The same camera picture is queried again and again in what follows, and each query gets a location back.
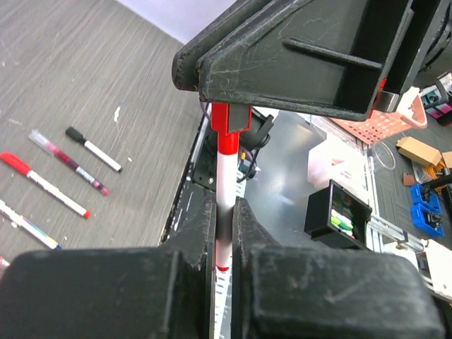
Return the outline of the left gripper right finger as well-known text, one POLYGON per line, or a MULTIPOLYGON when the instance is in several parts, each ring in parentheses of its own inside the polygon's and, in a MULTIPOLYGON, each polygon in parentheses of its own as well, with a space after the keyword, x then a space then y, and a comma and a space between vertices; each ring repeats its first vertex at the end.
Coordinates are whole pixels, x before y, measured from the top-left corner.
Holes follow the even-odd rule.
POLYGON ((232 217, 233 338, 443 338, 444 318, 406 258, 288 247, 238 198, 232 217))

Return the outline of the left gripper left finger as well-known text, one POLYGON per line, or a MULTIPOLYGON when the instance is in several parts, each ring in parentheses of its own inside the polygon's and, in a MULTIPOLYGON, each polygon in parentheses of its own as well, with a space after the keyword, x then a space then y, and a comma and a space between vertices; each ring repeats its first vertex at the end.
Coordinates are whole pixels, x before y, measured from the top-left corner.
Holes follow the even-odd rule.
POLYGON ((157 247, 29 251, 1 279, 2 338, 212 338, 215 198, 157 247))

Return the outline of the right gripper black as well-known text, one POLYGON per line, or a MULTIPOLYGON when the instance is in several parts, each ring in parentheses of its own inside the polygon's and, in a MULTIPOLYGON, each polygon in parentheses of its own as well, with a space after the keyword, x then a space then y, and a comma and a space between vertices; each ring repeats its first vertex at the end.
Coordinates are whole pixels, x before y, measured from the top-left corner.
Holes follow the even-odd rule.
POLYGON ((367 110, 377 103, 379 86, 401 95, 412 85, 446 14, 449 1, 369 1, 367 68, 374 72, 367 110))

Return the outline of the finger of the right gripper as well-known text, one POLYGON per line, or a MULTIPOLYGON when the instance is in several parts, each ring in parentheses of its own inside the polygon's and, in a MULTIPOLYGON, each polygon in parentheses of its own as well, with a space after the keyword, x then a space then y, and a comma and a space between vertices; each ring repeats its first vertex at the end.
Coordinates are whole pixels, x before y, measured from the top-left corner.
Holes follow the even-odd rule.
POLYGON ((184 91, 299 91, 316 62, 283 46, 310 35, 316 1, 237 1, 174 56, 184 91))
POLYGON ((199 95, 364 121, 410 1, 272 1, 199 64, 199 95))

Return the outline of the red pen cap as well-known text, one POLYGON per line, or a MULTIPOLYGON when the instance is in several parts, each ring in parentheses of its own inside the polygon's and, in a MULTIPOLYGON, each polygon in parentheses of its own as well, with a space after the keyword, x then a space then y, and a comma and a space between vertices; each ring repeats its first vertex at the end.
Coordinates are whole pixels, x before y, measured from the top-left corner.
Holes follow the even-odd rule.
POLYGON ((242 104, 214 102, 211 129, 222 134, 239 133, 251 128, 251 107, 242 104))

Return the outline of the black pen cap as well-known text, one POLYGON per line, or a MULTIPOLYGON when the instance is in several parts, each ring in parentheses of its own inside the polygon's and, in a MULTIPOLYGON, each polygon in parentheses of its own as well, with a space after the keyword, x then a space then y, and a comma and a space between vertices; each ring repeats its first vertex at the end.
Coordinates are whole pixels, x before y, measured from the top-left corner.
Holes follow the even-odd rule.
POLYGON ((73 128, 72 126, 68 127, 67 130, 65 131, 65 134, 73 141, 80 143, 81 145, 84 145, 85 142, 87 141, 83 134, 79 131, 77 131, 75 128, 73 128))

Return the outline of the white pen crosswise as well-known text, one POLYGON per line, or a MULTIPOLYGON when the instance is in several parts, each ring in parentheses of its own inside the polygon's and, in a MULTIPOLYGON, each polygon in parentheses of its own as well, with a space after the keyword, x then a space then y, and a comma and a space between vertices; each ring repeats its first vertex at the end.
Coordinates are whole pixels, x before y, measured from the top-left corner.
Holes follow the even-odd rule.
POLYGON ((88 139, 86 139, 86 140, 87 141, 85 142, 85 144, 82 145, 84 148, 88 149, 94 156, 96 156, 98 159, 103 161, 107 166, 109 166, 115 172, 118 172, 118 173, 122 172, 123 167, 116 160, 114 160, 108 154, 106 154, 105 152, 100 150, 91 141, 89 141, 88 139))

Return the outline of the dark red capped pen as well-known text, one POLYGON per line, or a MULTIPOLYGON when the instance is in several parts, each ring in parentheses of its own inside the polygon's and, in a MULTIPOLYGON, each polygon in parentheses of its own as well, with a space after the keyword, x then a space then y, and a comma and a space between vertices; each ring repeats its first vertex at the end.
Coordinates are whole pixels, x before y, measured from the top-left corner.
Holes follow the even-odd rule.
POLYGON ((108 196, 110 194, 110 189, 108 189, 103 183, 101 183, 93 175, 83 169, 75 160, 69 157, 60 148, 55 146, 51 141, 44 137, 37 129, 33 129, 30 132, 28 138, 45 152, 48 152, 51 156, 54 156, 58 160, 63 162, 67 167, 69 167, 85 181, 87 181, 87 183, 89 183, 94 189, 99 191, 103 196, 108 196))

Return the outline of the short white pen red tip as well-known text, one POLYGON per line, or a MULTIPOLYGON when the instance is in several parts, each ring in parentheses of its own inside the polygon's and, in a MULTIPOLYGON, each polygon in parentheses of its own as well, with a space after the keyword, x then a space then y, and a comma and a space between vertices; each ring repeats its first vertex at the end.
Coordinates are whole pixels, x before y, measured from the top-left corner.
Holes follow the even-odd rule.
POLYGON ((91 212, 89 210, 76 203, 73 199, 61 192, 53 184, 42 178, 26 162, 21 160, 15 154, 2 152, 1 161, 5 162, 10 167, 14 168, 15 171, 21 173, 36 185, 40 186, 48 194, 52 195, 56 200, 63 203, 67 208, 70 208, 73 212, 77 213, 82 218, 88 219, 91 216, 91 212))

